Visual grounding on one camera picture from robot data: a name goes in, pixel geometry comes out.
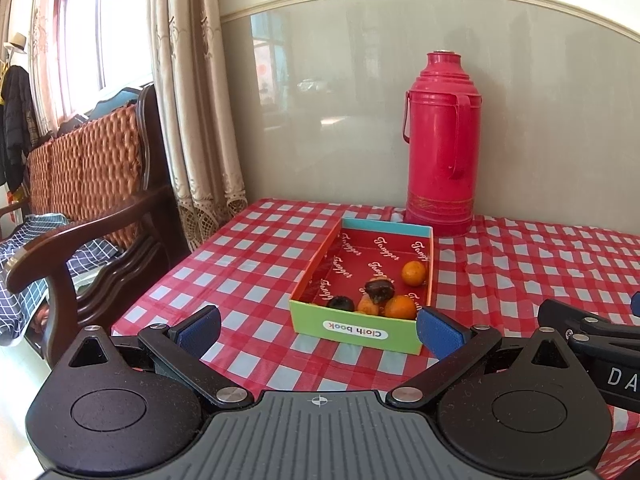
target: hat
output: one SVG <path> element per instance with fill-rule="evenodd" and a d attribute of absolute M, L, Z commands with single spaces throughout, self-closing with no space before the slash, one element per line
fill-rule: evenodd
<path fill-rule="evenodd" d="M 20 52 L 24 54 L 24 47 L 27 45 L 27 38 L 20 34 L 20 32 L 16 32 L 10 41 L 4 42 L 4 47 L 7 50 L 13 50 L 14 52 Z"/>

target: wooden armrest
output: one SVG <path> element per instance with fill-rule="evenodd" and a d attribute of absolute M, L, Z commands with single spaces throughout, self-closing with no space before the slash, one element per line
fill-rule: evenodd
<path fill-rule="evenodd" d="M 18 200 L 18 202 L 14 202 L 4 207 L 0 207 L 0 217 L 6 215 L 7 213 L 11 213 L 12 211 L 16 211 L 17 209 L 21 209 L 23 206 L 27 205 L 28 203 L 29 203 L 29 197 L 26 197 L 26 198 L 23 198 L 22 200 Z"/>
<path fill-rule="evenodd" d="M 52 275 L 85 243 L 122 229 L 173 195 L 170 186 L 139 192 L 100 216 L 73 222 L 41 234 L 16 251 L 4 265 L 6 286 L 16 294 L 36 280 Z"/>

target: green box side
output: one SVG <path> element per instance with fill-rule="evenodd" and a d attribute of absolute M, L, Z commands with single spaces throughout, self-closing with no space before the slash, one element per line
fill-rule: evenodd
<path fill-rule="evenodd" d="M 289 309 L 293 322 L 293 330 L 295 330 L 296 333 L 405 354 L 418 355 L 422 349 L 422 343 L 420 343 L 415 329 L 415 321 L 355 314 L 353 312 L 345 312 L 343 310 L 302 303 L 295 300 L 289 300 Z M 388 337 L 386 339 L 374 339 L 360 335 L 334 332 L 333 330 L 326 329 L 322 325 L 326 320 L 352 326 L 384 330 L 387 332 Z"/>

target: dark fruit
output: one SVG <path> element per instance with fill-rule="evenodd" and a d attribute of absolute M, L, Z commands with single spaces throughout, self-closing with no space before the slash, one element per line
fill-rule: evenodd
<path fill-rule="evenodd" d="M 385 301 L 390 300 L 396 293 L 394 284 L 384 279 L 367 282 L 364 290 L 376 305 L 385 303 Z"/>
<path fill-rule="evenodd" d="M 335 308 L 336 310 L 345 310 L 347 312 L 353 312 L 356 310 L 353 300 L 346 296 L 336 296 L 335 298 L 331 298 L 326 306 L 329 308 Z"/>

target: blue gripper pad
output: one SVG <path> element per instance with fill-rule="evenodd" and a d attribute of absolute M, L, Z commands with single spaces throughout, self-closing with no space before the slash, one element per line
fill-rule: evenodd
<path fill-rule="evenodd" d="M 192 357 L 200 359 L 220 337 L 222 320 L 215 305 L 207 305 L 169 329 L 169 338 Z"/>
<path fill-rule="evenodd" d="M 631 313 L 640 317 L 640 292 L 636 292 L 631 297 Z"/>
<path fill-rule="evenodd" d="M 455 352 L 471 338 L 468 328 L 431 307 L 418 310 L 416 330 L 420 342 L 438 359 Z"/>

